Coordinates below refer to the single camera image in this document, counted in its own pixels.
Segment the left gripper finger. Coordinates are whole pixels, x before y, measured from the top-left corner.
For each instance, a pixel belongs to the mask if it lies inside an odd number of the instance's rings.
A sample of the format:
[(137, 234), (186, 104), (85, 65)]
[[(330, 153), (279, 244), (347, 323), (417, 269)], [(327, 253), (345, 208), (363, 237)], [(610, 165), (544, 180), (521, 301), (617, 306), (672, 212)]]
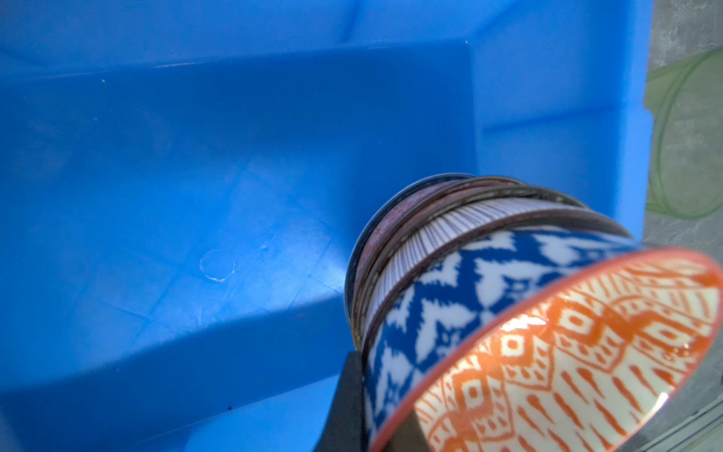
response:
[[(363, 361), (360, 352), (346, 356), (331, 410), (314, 451), (367, 451), (363, 408)], [(415, 414), (399, 426), (383, 451), (429, 451)]]

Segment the blue floral bowl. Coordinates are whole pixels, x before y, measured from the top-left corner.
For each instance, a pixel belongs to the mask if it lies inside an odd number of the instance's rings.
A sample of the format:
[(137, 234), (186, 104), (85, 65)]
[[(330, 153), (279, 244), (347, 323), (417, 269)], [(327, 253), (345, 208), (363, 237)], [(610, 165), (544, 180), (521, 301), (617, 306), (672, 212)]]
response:
[(474, 175), (468, 173), (441, 173), (431, 175), (424, 179), (418, 180), (413, 184), (406, 186), (403, 190), (400, 190), (391, 197), (385, 205), (382, 205), (380, 209), (372, 216), (371, 220), (365, 225), (365, 229), (361, 232), (357, 239), (353, 252), (349, 258), (348, 270), (346, 271), (345, 290), (344, 290), (344, 303), (346, 310), (346, 319), (348, 323), (351, 323), (351, 311), (352, 311), (352, 292), (354, 286), (355, 275), (357, 267), (361, 260), (361, 255), (366, 243), (369, 241), (372, 233), (377, 229), (380, 222), (387, 216), (387, 214), (399, 203), (406, 200), (412, 194), (428, 188), (429, 186), (436, 186), (438, 184), (446, 183), (448, 181), (457, 181), (474, 178)]

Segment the red striped bowl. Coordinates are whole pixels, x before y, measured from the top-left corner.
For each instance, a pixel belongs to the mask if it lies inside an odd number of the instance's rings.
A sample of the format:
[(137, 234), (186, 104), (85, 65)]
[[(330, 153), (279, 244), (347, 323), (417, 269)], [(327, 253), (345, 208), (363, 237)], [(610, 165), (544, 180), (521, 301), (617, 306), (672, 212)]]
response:
[(465, 203), (414, 226), (372, 267), (367, 286), (360, 288), (358, 342), (371, 335), (380, 307), (435, 260), (466, 241), (518, 225), (555, 225), (630, 237), (621, 224), (587, 207), (530, 198), (501, 198)]

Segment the orange blue patterned bowl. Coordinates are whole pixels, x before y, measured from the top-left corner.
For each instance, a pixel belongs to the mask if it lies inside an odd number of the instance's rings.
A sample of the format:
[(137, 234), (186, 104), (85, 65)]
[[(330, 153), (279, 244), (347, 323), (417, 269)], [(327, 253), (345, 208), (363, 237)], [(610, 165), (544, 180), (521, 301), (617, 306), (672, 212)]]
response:
[(365, 358), (372, 451), (613, 451), (722, 323), (708, 256), (559, 227), (472, 240), (392, 301)]

